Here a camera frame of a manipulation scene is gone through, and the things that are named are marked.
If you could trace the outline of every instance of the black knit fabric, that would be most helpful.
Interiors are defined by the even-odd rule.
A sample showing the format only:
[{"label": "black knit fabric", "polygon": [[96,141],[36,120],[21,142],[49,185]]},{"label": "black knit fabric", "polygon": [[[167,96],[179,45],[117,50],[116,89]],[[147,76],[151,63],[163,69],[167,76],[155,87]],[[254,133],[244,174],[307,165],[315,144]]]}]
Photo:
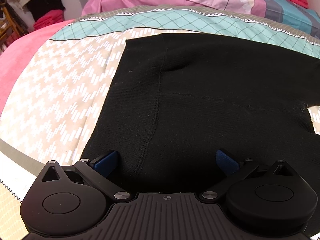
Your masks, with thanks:
[{"label": "black knit fabric", "polygon": [[[320,196],[320,60],[278,46],[211,34],[126,41],[82,158],[114,149],[110,180],[127,190],[199,192],[224,178],[224,148],[272,165],[286,160]],[[320,231],[320,206],[306,233]]]},{"label": "black knit fabric", "polygon": [[31,12],[33,19],[37,21],[51,10],[65,10],[61,0],[30,0],[26,7]]}]

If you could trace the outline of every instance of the beige patterned fabric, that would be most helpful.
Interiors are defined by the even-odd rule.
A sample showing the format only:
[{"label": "beige patterned fabric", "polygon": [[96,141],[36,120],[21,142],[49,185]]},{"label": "beige patterned fabric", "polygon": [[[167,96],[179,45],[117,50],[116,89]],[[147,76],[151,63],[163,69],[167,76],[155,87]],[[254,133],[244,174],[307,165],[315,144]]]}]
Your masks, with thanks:
[{"label": "beige patterned fabric", "polygon": [[20,201],[0,182],[0,237],[20,240],[28,234],[20,217]]},{"label": "beige patterned fabric", "polygon": [[312,106],[308,108],[315,133],[320,135],[320,106]]},{"label": "beige patterned fabric", "polygon": [[48,40],[12,89],[0,138],[42,163],[74,164],[95,127],[125,40],[166,32],[192,33],[135,28],[81,40]]}]

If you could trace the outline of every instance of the gray fabric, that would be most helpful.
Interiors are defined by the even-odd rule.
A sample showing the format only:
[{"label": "gray fabric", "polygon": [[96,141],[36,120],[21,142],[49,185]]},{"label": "gray fabric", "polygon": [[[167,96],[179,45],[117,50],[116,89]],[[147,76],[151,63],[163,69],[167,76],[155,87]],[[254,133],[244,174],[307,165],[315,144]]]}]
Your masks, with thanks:
[{"label": "gray fabric", "polygon": [[6,142],[0,139],[0,151],[8,158],[13,160],[19,166],[29,171],[31,174],[38,176],[44,164],[16,150]]},{"label": "gray fabric", "polygon": [[290,3],[292,6],[297,8],[297,10],[299,10],[303,15],[305,15],[305,17],[307,17],[310,20],[311,22],[310,35],[320,39],[320,23],[312,15],[310,15],[305,10],[303,10],[299,5],[296,5],[295,3],[290,1],[288,1],[288,3]]},{"label": "gray fabric", "polygon": [[264,0],[266,2],[266,15],[267,19],[275,22],[283,22],[283,7],[274,0]]}]

